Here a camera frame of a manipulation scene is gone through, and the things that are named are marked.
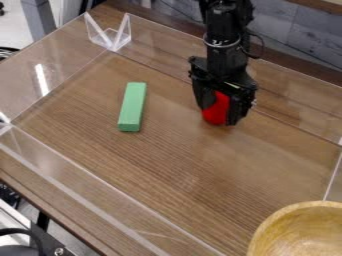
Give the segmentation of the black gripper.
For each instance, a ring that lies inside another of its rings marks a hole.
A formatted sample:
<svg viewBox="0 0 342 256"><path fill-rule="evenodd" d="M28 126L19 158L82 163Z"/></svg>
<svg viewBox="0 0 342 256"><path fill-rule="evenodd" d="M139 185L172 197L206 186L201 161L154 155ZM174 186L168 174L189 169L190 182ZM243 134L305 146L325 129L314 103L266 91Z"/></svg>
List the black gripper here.
<svg viewBox="0 0 342 256"><path fill-rule="evenodd" d="M246 66L229 69L226 74L209 70L207 59L191 56L189 59L193 91L197 104L202 110L217 102L215 91L229 96L230 104L226 115L226 125L235 126L247 116L258 90L257 81L247 73Z"/></svg>

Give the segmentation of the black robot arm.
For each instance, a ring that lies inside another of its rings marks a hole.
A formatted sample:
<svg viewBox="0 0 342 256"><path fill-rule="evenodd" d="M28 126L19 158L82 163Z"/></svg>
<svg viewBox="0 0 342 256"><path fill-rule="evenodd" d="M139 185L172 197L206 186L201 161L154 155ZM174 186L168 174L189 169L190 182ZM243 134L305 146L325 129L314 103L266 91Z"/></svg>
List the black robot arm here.
<svg viewBox="0 0 342 256"><path fill-rule="evenodd" d="M234 126L247 116L258 90L247 73L254 6L250 0L199 0L199 8L207 55L189 58L194 96L203 119Z"/></svg>

